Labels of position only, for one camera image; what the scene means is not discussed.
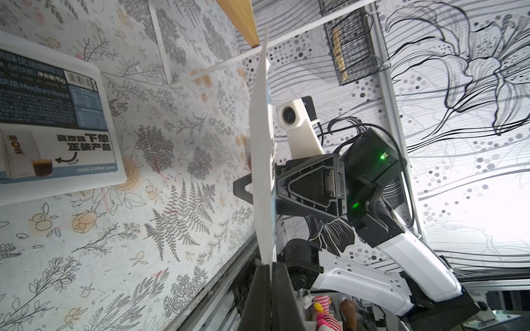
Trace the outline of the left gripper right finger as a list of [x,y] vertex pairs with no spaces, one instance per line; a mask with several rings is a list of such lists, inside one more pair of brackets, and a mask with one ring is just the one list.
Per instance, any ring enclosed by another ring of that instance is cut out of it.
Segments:
[[272,330],[304,331],[301,311],[297,305],[295,291],[284,263],[273,263],[271,294]]

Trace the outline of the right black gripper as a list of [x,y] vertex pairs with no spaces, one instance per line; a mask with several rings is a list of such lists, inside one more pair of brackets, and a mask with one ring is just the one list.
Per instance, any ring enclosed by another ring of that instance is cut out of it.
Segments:
[[345,164],[335,154],[293,159],[283,165],[272,163],[271,181],[258,198],[247,190],[252,174],[233,182],[234,195],[254,205],[259,221],[278,216],[314,217],[334,221],[347,213]]

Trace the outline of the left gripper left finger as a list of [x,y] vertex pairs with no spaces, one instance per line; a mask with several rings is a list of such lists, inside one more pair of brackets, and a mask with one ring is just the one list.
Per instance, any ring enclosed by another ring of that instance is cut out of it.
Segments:
[[238,327],[239,331],[267,331],[271,329],[270,276],[269,265],[257,267]]

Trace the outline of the blue coffee bag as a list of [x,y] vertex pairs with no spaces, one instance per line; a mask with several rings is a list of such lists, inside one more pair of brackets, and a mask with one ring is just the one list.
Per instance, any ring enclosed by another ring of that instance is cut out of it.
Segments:
[[249,108],[253,216],[261,262],[275,261],[275,163],[273,107],[270,105],[266,59],[269,35],[265,34]]
[[124,183],[99,69],[1,34],[1,204]]

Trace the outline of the blue coffee bag top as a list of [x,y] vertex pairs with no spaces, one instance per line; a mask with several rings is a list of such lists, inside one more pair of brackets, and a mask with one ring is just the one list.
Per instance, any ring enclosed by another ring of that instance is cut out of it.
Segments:
[[1,204],[124,183],[99,69],[1,34]]

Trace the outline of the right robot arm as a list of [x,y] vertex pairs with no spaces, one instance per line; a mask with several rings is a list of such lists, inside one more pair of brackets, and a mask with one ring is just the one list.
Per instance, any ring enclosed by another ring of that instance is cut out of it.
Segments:
[[371,248],[399,266],[396,273],[345,261],[328,248],[292,239],[279,254],[294,290],[332,290],[374,303],[414,330],[450,330],[479,311],[450,265],[409,230],[382,194],[405,167],[383,128],[364,131],[332,154],[278,166],[274,215],[352,227]]

